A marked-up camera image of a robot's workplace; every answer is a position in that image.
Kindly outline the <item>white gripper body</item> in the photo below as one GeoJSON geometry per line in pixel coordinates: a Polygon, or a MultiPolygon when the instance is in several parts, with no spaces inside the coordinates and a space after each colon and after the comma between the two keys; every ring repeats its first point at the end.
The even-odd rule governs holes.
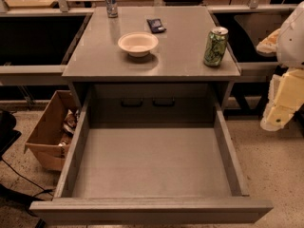
{"type": "Polygon", "coordinates": [[[297,111],[304,104],[304,70],[289,69],[280,79],[277,104],[297,111]]]}

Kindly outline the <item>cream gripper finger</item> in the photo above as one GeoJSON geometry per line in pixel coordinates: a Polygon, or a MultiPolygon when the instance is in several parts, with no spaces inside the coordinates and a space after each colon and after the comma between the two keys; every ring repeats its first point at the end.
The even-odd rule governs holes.
{"type": "Polygon", "coordinates": [[[282,105],[267,105],[260,126],[266,131],[278,131],[290,121],[294,111],[282,105]]]}
{"type": "Polygon", "coordinates": [[[278,87],[280,84],[280,79],[281,79],[281,77],[279,75],[274,74],[270,81],[269,91],[268,91],[268,103],[266,104],[264,113],[263,113],[264,118],[266,118],[269,115],[271,108],[275,104],[275,97],[276,97],[278,87]]]}

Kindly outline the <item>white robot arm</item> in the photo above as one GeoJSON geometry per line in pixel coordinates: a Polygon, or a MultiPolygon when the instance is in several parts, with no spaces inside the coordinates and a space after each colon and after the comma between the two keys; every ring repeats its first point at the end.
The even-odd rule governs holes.
{"type": "Polygon", "coordinates": [[[269,102],[260,122],[264,130],[277,131],[304,105],[304,2],[256,49],[258,52],[275,52],[278,62],[287,68],[281,76],[273,76],[269,102]]]}

